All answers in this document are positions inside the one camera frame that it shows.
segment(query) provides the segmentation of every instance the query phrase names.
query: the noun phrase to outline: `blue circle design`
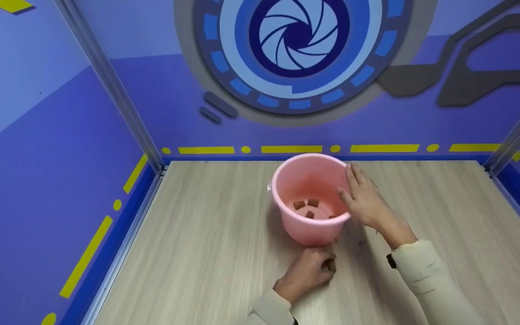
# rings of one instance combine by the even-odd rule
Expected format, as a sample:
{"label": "blue circle design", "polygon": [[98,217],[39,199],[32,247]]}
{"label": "blue circle design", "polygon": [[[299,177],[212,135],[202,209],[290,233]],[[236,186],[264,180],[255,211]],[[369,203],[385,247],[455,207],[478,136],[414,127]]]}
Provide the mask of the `blue circle design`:
{"label": "blue circle design", "polygon": [[390,64],[411,0],[199,0],[198,45],[215,78],[263,111],[322,111]]}
{"label": "blue circle design", "polygon": [[310,76],[329,66],[348,38],[348,10],[342,0],[299,2],[277,6],[264,0],[250,21],[249,40],[255,59],[267,70],[287,78]]}

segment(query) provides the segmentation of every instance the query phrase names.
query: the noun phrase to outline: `hand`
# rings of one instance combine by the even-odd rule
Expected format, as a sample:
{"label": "hand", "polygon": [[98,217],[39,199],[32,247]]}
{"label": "hand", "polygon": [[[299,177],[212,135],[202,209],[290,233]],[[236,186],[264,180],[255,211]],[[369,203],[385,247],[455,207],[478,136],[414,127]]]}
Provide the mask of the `hand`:
{"label": "hand", "polygon": [[356,220],[380,232],[393,250],[418,240],[409,224],[396,216],[380,195],[376,184],[362,169],[355,164],[347,164],[345,171],[350,194],[341,188],[338,194]]}
{"label": "hand", "polygon": [[355,164],[347,164],[345,172],[350,193],[339,188],[339,195],[356,220],[378,230],[383,222],[394,218],[394,212],[380,195],[378,187],[362,169]]}
{"label": "hand", "polygon": [[291,304],[314,288],[329,282],[334,272],[322,264],[336,259],[336,255],[324,248],[307,248],[292,262],[286,274],[276,281],[274,291]]}

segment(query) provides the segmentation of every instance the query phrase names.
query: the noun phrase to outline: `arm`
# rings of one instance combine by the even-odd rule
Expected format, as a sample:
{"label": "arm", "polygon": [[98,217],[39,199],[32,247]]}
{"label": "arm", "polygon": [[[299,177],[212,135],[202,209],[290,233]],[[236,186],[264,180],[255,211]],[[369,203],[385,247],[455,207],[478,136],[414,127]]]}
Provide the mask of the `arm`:
{"label": "arm", "polygon": [[376,229],[392,249],[392,259],[417,297],[430,325],[483,325],[485,322],[452,280],[429,241],[419,241],[409,224],[398,218],[378,187],[356,165],[346,169],[350,193],[339,189],[352,216]]}
{"label": "arm", "polygon": [[290,313],[292,305],[273,289],[265,292],[252,308],[242,325],[297,325]]}
{"label": "arm", "polygon": [[302,251],[274,288],[256,300],[242,325],[297,325],[290,313],[292,305],[314,288],[332,280],[334,272],[323,265],[334,259],[336,256],[323,248]]}
{"label": "arm", "polygon": [[429,241],[392,251],[404,282],[417,297],[431,325],[483,325],[485,322],[452,280]]}

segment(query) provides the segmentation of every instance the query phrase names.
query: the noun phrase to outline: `black watch strap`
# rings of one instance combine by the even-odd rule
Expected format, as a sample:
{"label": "black watch strap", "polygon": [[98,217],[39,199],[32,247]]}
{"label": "black watch strap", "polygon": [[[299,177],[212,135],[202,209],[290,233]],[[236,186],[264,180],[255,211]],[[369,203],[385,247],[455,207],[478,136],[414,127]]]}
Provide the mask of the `black watch strap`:
{"label": "black watch strap", "polygon": [[395,262],[395,260],[392,258],[392,254],[388,254],[388,255],[386,255],[386,259],[388,260],[388,265],[390,265],[391,268],[396,269],[396,262]]}

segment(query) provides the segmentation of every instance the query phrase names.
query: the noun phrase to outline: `sleeve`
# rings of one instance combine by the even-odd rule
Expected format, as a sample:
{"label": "sleeve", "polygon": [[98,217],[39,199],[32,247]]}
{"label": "sleeve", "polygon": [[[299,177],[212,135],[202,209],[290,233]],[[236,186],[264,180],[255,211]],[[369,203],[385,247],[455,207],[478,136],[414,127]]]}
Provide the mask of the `sleeve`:
{"label": "sleeve", "polygon": [[402,245],[392,259],[430,325],[484,325],[429,241]]}
{"label": "sleeve", "polygon": [[265,292],[241,325],[297,325],[290,313],[292,305],[274,290]]}

